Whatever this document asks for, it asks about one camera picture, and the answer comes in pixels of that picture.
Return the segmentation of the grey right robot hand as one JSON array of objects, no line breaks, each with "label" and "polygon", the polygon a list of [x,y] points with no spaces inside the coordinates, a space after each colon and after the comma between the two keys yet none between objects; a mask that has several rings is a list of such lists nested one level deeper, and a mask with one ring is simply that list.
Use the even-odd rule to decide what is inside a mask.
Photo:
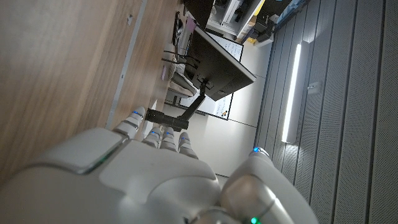
[{"label": "grey right robot hand", "polygon": [[2,223],[316,223],[298,190],[254,148],[220,184],[187,133],[152,128],[145,109],[29,162],[1,187]]}]

